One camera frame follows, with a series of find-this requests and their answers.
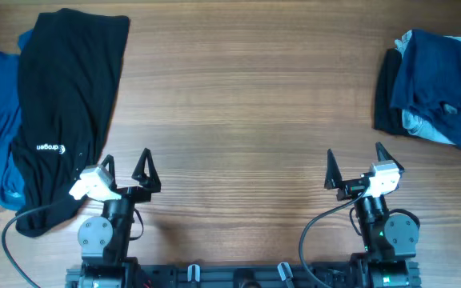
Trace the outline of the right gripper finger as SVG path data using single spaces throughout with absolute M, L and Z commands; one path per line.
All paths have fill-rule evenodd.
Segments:
M 399 173 L 403 174 L 405 172 L 404 167 L 393 156 L 389 154 L 389 152 L 387 151 L 387 149 L 383 146 L 381 142 L 375 143 L 375 149 L 376 149 L 377 158 L 380 162 L 393 161 L 395 165 L 398 167 Z
M 339 170 L 338 163 L 331 149 L 327 150 L 327 171 L 324 181 L 324 188 L 327 190 L 338 189 L 342 185 L 343 179 Z

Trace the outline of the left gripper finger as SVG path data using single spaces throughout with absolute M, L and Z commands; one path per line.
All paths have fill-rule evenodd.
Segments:
M 159 193 L 162 183 L 154 166 L 151 151 L 145 148 L 138 160 L 131 178 L 151 193 Z
M 106 169 L 109 178 L 110 178 L 110 188 L 116 188 L 115 180 L 115 169 L 114 169 L 114 157 L 111 154 L 108 154 L 102 161 L 102 166 Z

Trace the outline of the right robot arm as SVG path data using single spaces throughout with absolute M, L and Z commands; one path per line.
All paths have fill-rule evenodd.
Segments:
M 346 265 L 346 286 L 415 288 L 422 280 L 413 262 L 420 220 L 410 211 L 387 208 L 385 196 L 399 188 L 404 167 L 377 142 L 378 161 L 359 178 L 344 180 L 331 150 L 327 151 L 324 187 L 337 190 L 339 201 L 351 200 L 358 219 L 363 253 L 354 253 Z

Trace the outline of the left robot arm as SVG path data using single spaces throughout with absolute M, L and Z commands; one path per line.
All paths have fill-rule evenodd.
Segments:
M 80 174 L 70 194 L 103 204 L 98 217 L 87 219 L 78 230 L 82 248 L 80 270 L 66 276 L 67 287 L 124 288 L 151 287 L 152 283 L 138 264 L 138 259 L 127 255 L 134 220 L 143 223 L 135 208 L 149 202 L 153 193 L 161 191 L 157 170 L 149 149 L 144 149 L 131 178 L 138 184 L 118 188 L 115 180 L 114 158 L 108 154 L 102 163 L 88 166 Z

